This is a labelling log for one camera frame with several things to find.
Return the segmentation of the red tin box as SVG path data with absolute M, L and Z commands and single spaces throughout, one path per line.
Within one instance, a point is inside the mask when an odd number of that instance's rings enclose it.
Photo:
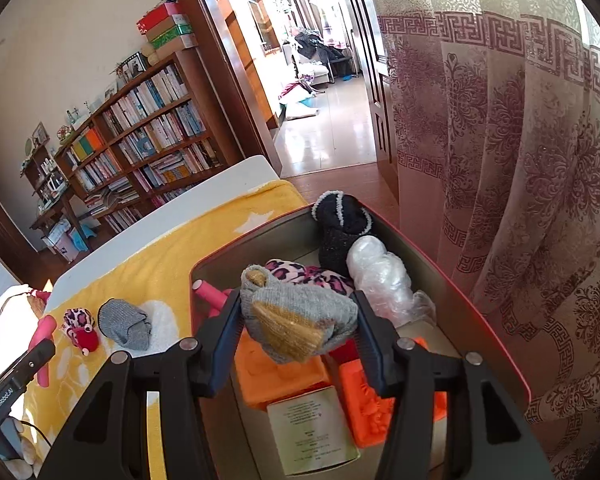
M 317 252 L 318 227 L 304 206 L 203 258 L 190 278 L 211 278 L 222 289 L 238 285 L 238 271 L 272 257 Z M 380 396 L 396 400 L 387 441 L 362 462 L 324 472 L 329 479 L 428 479 L 434 435 L 434 392 L 448 394 L 440 479 L 554 479 L 523 411 L 530 389 L 481 313 L 418 247 L 370 212 L 390 250 L 415 265 L 415 281 L 438 309 L 438 330 L 459 358 L 426 351 L 375 316 L 362 292 L 355 343 L 365 374 Z

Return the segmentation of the purple patterned curtain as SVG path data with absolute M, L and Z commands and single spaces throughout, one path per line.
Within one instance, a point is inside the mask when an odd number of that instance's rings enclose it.
M 600 25 L 582 0 L 373 0 L 402 232 L 526 378 L 558 479 L 600 450 Z

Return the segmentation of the large wooden bookshelf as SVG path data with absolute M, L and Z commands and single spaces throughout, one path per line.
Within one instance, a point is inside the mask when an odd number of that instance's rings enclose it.
M 55 160 L 91 218 L 118 234 L 243 157 L 199 54 L 186 49 L 106 99 Z

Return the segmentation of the orange foam cube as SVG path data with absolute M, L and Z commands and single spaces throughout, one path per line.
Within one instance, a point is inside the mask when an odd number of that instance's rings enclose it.
M 234 365 L 245 404 L 260 411 L 272 403 L 332 384 L 319 356 L 305 363 L 277 364 L 247 330 L 240 335 Z

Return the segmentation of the large leopard print fuzzy sock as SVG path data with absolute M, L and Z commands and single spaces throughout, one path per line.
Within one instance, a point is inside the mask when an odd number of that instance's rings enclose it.
M 305 266 L 294 261 L 270 259 L 265 263 L 265 267 L 284 283 L 320 286 L 343 296 L 349 296 L 354 289 L 350 278 L 319 266 Z

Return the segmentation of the brown wooden door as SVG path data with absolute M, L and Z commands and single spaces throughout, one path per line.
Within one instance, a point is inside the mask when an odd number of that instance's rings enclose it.
M 390 191 L 399 198 L 398 158 L 389 88 L 388 58 L 373 0 L 344 0 L 365 81 L 375 140 L 377 167 Z

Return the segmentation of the grey knit sock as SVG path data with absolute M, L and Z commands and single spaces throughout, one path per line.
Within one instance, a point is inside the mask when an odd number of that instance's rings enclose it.
M 151 322 L 142 309 L 122 299 L 111 298 L 97 312 L 100 332 L 122 348 L 147 350 L 150 344 Z

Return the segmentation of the pink knotted foam tube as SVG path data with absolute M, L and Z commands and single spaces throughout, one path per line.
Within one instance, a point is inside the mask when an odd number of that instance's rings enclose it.
M 56 347 L 53 334 L 57 328 L 57 322 L 51 315 L 45 315 L 38 320 L 36 328 L 29 344 L 29 356 L 27 364 L 34 371 L 38 385 L 47 388 L 50 385 L 50 368 L 48 362 L 55 355 Z
M 209 306 L 209 318 L 215 318 L 218 316 L 226 303 L 230 289 L 225 292 L 221 292 L 208 282 L 204 280 L 196 280 L 192 285 L 195 296 L 201 300 L 204 300 Z

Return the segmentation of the small wooden side shelf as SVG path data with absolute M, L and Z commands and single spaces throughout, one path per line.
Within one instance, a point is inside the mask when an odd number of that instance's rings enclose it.
M 80 218 L 71 205 L 71 199 L 76 193 L 56 160 L 47 151 L 46 145 L 34 136 L 26 141 L 20 176 L 27 179 L 33 188 L 32 196 L 38 200 L 38 213 L 31 229 L 42 233 L 43 242 L 47 244 L 53 227 L 66 219 L 69 222 L 69 233 L 76 232 L 86 247 L 85 251 L 90 252 L 91 246 Z

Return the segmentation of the stacked gift boxes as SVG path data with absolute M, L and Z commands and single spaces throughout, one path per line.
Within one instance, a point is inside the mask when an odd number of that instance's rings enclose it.
M 145 39 L 140 53 L 150 65 L 197 45 L 193 27 L 176 0 L 154 6 L 136 22 L 136 28 Z

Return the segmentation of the clear plastic bag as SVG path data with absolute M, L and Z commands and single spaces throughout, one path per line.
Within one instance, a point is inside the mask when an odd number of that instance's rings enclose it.
M 426 292 L 412 289 L 403 261 L 376 236 L 364 235 L 353 243 L 347 267 L 375 314 L 388 318 L 395 328 L 419 321 L 437 324 L 434 302 Z

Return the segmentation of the yellow patterned towel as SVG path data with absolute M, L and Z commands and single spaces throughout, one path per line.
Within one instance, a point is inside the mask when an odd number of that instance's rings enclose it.
M 98 279 L 85 285 L 50 312 L 59 325 L 68 308 L 87 308 L 96 318 L 99 307 L 110 298 L 120 298 L 146 310 L 152 325 L 149 353 L 166 350 L 192 333 L 189 307 L 189 272 L 205 256 L 287 212 L 306 206 L 306 200 L 289 182 L 272 181 L 255 191 L 222 203 L 176 228 L 158 236 L 155 242 L 126 258 Z M 95 353 L 82 356 L 61 330 L 54 333 L 56 354 L 50 360 L 50 386 L 31 387 L 24 396 L 26 418 L 40 428 L 53 444 L 62 426 L 86 387 L 114 351 L 122 350 L 100 335 Z M 165 479 L 166 470 L 159 451 L 161 444 L 158 393 L 148 396 L 149 470 L 153 479 Z M 220 446 L 211 441 L 212 453 L 221 479 L 260 479 L 240 420 L 232 390 L 221 394 L 228 399 L 227 414 L 221 415 Z

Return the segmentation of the green yellow small carton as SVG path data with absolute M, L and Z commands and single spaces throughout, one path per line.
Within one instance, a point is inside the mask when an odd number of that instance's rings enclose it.
M 361 456 L 334 386 L 270 404 L 266 412 L 287 477 L 339 468 Z

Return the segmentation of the black fuzzy sock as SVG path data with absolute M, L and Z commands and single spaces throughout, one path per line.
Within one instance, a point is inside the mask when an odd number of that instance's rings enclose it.
M 350 248 L 361 236 L 372 232 L 370 212 L 354 196 L 333 190 L 320 195 L 312 206 L 311 216 L 321 237 L 318 248 L 321 267 L 348 278 Z

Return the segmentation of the grey tan sock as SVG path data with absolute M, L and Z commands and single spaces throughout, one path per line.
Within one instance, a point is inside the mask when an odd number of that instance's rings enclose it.
M 253 264 L 240 277 L 249 336 L 276 363 L 303 363 L 332 351 L 358 327 L 356 302 L 331 289 L 285 283 Z

